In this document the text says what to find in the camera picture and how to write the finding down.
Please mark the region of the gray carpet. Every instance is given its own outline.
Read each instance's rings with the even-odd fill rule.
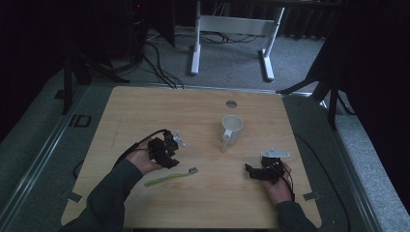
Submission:
[[[232,36],[238,39],[244,36]],[[190,59],[193,38],[178,38],[177,46],[171,47],[162,39],[150,40],[161,53],[161,66],[165,71],[178,76],[188,86],[202,86],[229,89],[253,89],[275,91],[289,87],[303,80],[308,72],[323,41],[279,37],[271,54],[276,80],[267,82],[263,76],[258,50],[266,45],[266,38],[257,38],[251,43],[206,44],[202,45],[199,75],[191,76]],[[145,54],[155,62],[155,49],[146,46]],[[116,65],[125,61],[117,60]],[[144,61],[140,64],[144,70],[150,69]],[[154,74],[136,69],[123,77],[130,79],[130,85],[143,86],[161,83]],[[73,169],[86,155],[93,138],[110,90],[116,83],[106,77],[96,77],[91,86],[84,91],[79,87],[77,93],[82,98],[73,107],[72,114],[62,116],[62,101],[53,97],[62,88],[62,74],[54,76],[44,87],[23,119],[0,145],[1,160],[1,206],[4,207],[18,181],[27,170],[37,153],[42,152],[42,145],[48,139],[54,127],[66,122],[57,145],[47,157],[46,166],[39,174],[37,182],[24,204],[12,220],[9,231],[52,231],[57,229],[67,200],[60,195],[70,190],[74,184]],[[307,86],[301,92],[311,93],[315,84]],[[348,221],[351,231],[366,231],[361,214],[353,199],[351,190],[343,176],[340,160],[336,155],[338,147],[325,120],[325,109],[318,102],[299,95],[284,99],[292,129],[313,148],[297,138],[298,146],[307,168],[307,174],[314,191],[322,198],[317,200],[323,224],[320,231],[347,231]],[[89,128],[69,127],[73,116],[92,117]],[[337,199],[325,170],[319,165],[316,156],[326,167],[342,204],[346,207],[349,220]]]

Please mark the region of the wooden table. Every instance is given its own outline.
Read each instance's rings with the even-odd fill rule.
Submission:
[[[235,101],[230,108],[227,101]],[[244,121],[237,144],[220,151],[223,116]],[[277,211],[245,163],[260,167],[260,153],[276,147],[289,152],[296,201],[307,217],[321,225],[314,200],[306,201],[310,184],[279,95],[218,90],[116,87],[73,188],[84,197],[68,202],[62,223],[85,208],[89,192],[111,170],[117,158],[148,134],[168,129],[187,144],[173,157],[180,164],[146,175],[126,201],[125,227],[132,228],[276,228]],[[171,173],[198,173],[144,187],[146,181]]]

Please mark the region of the green toothbrush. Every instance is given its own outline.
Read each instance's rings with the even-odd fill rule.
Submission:
[[[172,179],[172,178],[186,177],[186,176],[189,176],[190,174],[193,174],[193,173],[196,173],[196,172],[198,172],[198,169],[196,169],[196,167],[193,167],[193,168],[190,168],[187,173],[184,173],[184,174],[174,173],[174,174],[168,175],[166,177],[161,177],[161,178],[158,178],[158,179],[154,179],[154,180],[146,182],[144,184],[144,186],[149,187],[149,186],[152,186],[154,184],[158,184],[162,181],[166,181],[166,180],[169,180],[169,179]]]

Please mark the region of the mug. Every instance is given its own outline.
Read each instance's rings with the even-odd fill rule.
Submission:
[[[222,120],[222,131],[220,139],[222,140],[222,147],[220,150],[224,153],[228,145],[233,145],[238,141],[244,123],[242,119],[236,115],[227,115]]]

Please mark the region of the sleeve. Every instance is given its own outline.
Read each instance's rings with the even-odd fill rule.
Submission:
[[[318,231],[316,226],[305,216],[302,207],[293,201],[277,204],[278,224],[281,232]]]
[[[122,231],[124,202],[142,176],[135,165],[124,159],[91,191],[79,217],[59,231]]]

